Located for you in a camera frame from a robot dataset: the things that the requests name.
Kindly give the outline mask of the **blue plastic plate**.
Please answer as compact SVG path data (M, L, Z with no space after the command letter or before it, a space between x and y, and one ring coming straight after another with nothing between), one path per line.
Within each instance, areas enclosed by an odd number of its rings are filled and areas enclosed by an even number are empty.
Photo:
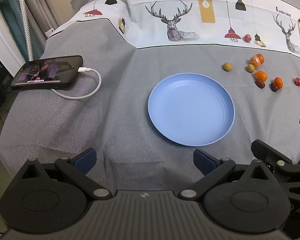
M153 126L184 146L214 144L230 132L235 121L235 105L228 91L197 73L161 80L151 91L147 108Z

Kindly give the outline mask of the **grey printed bed sheet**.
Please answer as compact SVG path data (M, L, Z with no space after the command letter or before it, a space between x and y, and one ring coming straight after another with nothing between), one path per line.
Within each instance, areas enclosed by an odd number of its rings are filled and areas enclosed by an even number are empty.
M91 72L65 90L70 99L51 90L18 93L0 134L0 160L12 176L29 158L50 163L93 147L98 160L89 176L112 191L184 189L201 177L194 147L164 137L147 110L155 85L178 73L208 76L233 99L230 132L204 150L249 164L250 145L260 139L299 162L300 54L288 50L284 32L300 22L300 0L71 3L75 15L47 40L43 57L81 55ZM300 48L298 29L290 39ZM264 63L249 73L256 54ZM267 74L264 89L255 84L258 70ZM276 77L283 87L272 92Z

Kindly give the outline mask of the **spotted white pole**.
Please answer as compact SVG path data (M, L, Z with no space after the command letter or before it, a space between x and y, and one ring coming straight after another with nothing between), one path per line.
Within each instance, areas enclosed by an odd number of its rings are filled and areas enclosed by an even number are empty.
M29 27L29 22L28 22L28 18L27 18L25 0L19 0L19 5L20 5L21 16L22 16L22 20L23 20L23 27L24 27L28 57L29 57L29 61L33 61L34 56L33 56L33 49L32 49L31 33L30 33L30 27Z

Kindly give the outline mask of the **orange unwrapped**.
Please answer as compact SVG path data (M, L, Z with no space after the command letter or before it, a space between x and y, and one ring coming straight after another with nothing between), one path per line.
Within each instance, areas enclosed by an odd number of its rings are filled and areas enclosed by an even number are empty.
M265 82L267 80L267 74L262 70L258 70L254 73L254 78L258 81Z

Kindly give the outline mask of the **black smartphone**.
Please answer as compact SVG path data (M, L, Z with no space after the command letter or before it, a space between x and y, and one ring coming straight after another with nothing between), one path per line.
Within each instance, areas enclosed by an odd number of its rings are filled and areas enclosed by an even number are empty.
M59 89L74 83L82 67L80 55L51 57L23 64L11 82L13 89Z

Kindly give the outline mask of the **green olive fruit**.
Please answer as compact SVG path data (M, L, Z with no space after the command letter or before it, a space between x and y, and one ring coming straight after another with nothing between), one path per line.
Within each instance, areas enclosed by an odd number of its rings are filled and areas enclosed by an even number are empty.
M223 68L225 71L230 72L232 70L232 64L229 62L226 62L223 64Z
M247 72L253 73L255 71L255 67L253 64L248 64L246 67Z

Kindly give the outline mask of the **small orange back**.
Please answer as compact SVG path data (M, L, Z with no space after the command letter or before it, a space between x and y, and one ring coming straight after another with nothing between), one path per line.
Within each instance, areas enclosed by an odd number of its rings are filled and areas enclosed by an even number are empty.
M256 56L258 57L260 63L263 64L264 63L264 57L263 57L263 55L262 54L256 54Z

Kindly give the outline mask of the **red ball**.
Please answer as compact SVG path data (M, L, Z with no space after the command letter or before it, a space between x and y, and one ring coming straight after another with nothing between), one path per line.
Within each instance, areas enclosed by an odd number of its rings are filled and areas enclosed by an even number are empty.
M250 43L252 41L252 38L249 34L246 34L244 37L243 37L243 40L247 43Z

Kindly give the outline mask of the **red date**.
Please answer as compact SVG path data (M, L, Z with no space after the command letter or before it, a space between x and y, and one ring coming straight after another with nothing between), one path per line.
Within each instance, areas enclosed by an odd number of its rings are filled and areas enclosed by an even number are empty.
M279 87L278 87L278 85L275 82L272 82L270 84L270 88L271 88L272 92L277 92L279 90Z
M257 85L258 88L264 89L265 83L262 80L256 80L255 84Z

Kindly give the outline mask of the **grey curtain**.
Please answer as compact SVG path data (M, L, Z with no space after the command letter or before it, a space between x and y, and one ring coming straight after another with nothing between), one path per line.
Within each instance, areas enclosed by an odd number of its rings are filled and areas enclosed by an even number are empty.
M59 27L59 19L49 0L26 0L26 4L42 32Z

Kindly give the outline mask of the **red tomato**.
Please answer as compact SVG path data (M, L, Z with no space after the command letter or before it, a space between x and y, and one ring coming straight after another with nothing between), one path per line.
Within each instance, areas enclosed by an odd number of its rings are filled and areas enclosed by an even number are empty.
M294 79L294 84L295 84L296 86L300 87L300 77L296 77L296 78Z

